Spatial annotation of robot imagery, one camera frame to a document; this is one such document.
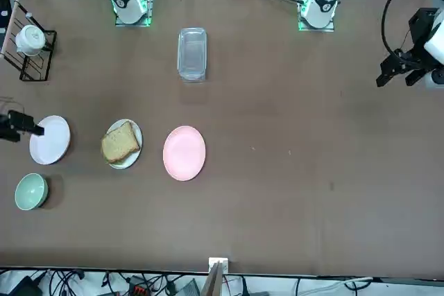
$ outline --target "floor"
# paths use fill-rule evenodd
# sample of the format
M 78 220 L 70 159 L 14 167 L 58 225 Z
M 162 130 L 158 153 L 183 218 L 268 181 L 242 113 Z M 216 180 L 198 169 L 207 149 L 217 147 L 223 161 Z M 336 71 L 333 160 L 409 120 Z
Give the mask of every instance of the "floor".
M 32 274 L 34 271 L 14 271 L 7 272 L 3 275 L 0 275 L 0 293 L 9 293 L 14 286 L 27 274 Z M 40 288 L 43 290 L 43 295 L 49 295 L 49 277 L 51 273 L 46 274 L 45 278 L 42 280 L 40 284 Z M 153 277 L 154 275 L 146 275 L 146 278 Z M 102 295 L 110 292 L 110 289 L 106 286 L 104 288 L 101 287 L 102 284 L 103 273 L 102 272 L 90 272 L 86 274 L 86 278 L 80 281 L 73 281 L 71 283 L 71 287 L 76 292 L 77 296 L 80 295 Z M 192 279 L 196 279 L 196 283 L 200 290 L 205 283 L 204 277 L 193 277 L 193 276 L 185 276 L 180 278 L 176 282 L 176 286 L 181 289 Z M 222 290 L 223 296 L 234 296 L 242 293 L 242 284 L 239 277 L 236 276 L 227 276 L 228 283 L 230 289 L 226 288 L 224 285 Z M 55 286 L 58 283 L 59 279 L 56 277 L 53 281 L 53 285 Z M 297 279 L 290 278 L 275 278 L 275 277 L 246 277 L 248 291 L 249 293 L 256 292 L 268 292 L 269 295 L 282 295 L 282 296 L 290 296 L 294 295 L 295 287 Z M 318 281 L 318 280 L 302 280 L 300 282 L 299 291 L 300 293 L 304 290 L 311 290 L 314 288 L 320 288 L 323 286 L 328 286 L 333 284 L 333 281 Z M 119 275 L 114 274 L 111 278 L 112 289 L 114 291 L 127 290 L 126 282 L 119 277 Z M 383 283 L 372 283 L 368 288 L 360 290 L 359 296 L 366 295 L 378 295 L 378 296 L 391 296 L 391 295 L 405 295 L 405 296 L 435 296 L 442 295 L 444 289 L 442 287 L 431 287 L 431 286 L 412 286 L 406 284 L 383 284 Z M 351 296 L 353 295 L 352 291 L 349 291 L 344 286 L 337 288 L 334 291 L 318 293 L 319 295 L 344 295 Z

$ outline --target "light green bowl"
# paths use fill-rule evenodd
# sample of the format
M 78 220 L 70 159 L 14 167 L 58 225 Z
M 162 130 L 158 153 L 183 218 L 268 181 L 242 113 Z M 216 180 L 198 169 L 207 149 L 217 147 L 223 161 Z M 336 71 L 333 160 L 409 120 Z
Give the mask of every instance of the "light green bowl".
M 39 207 L 48 196 L 48 184 L 37 173 L 30 173 L 22 178 L 15 189 L 15 204 L 22 211 Z

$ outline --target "black wire rack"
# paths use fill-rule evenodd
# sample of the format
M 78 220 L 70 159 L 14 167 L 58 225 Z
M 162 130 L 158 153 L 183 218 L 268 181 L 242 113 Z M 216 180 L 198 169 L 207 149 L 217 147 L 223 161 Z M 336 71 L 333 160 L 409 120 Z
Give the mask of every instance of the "black wire rack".
M 38 55 L 32 57 L 18 51 L 17 45 L 15 44 L 15 37 L 27 24 L 37 26 L 45 36 L 45 45 L 42 51 Z M 5 59 L 20 72 L 19 79 L 21 81 L 47 81 L 56 40 L 56 31 L 50 31 L 43 28 L 43 26 L 34 18 L 33 14 L 27 11 L 27 9 L 20 4 L 19 0 L 15 0 L 8 29 L 6 30 L 5 39 L 1 47 L 0 59 Z

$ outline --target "plate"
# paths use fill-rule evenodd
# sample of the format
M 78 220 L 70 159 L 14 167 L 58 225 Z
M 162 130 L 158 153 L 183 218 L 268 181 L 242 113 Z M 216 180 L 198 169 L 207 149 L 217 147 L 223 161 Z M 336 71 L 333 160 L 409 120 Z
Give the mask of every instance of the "plate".
M 60 116 L 48 116 L 42 119 L 39 126 L 44 128 L 44 135 L 31 135 L 29 152 L 38 164 L 52 164 L 66 153 L 71 133 L 66 120 Z
M 166 138 L 163 155 L 165 169 L 172 178 L 192 180 L 205 163 L 205 141 L 197 129 L 180 126 Z
M 121 119 L 120 121 L 116 121 L 114 124 L 108 128 L 108 131 L 106 131 L 106 134 L 109 132 L 115 130 L 116 128 L 120 127 L 125 123 L 126 121 L 129 121 L 131 123 L 131 126 L 133 127 L 134 136 L 136 137 L 137 143 L 139 144 L 140 149 L 137 152 L 133 152 L 129 154 L 127 158 L 125 158 L 123 161 L 117 162 L 117 163 L 108 163 L 113 167 L 114 169 L 126 169 L 129 166 L 132 166 L 134 162 L 136 162 L 137 158 L 140 155 L 140 151 L 142 150 L 142 131 L 140 130 L 140 127 L 132 120 L 130 119 Z

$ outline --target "clear plastic container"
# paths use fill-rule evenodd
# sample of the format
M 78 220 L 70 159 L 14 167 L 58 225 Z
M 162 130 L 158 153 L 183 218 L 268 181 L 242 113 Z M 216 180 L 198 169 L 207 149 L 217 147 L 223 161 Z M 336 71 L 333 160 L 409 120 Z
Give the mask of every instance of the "clear plastic container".
M 185 28 L 178 41 L 178 71 L 184 81 L 205 80 L 207 33 L 203 28 Z

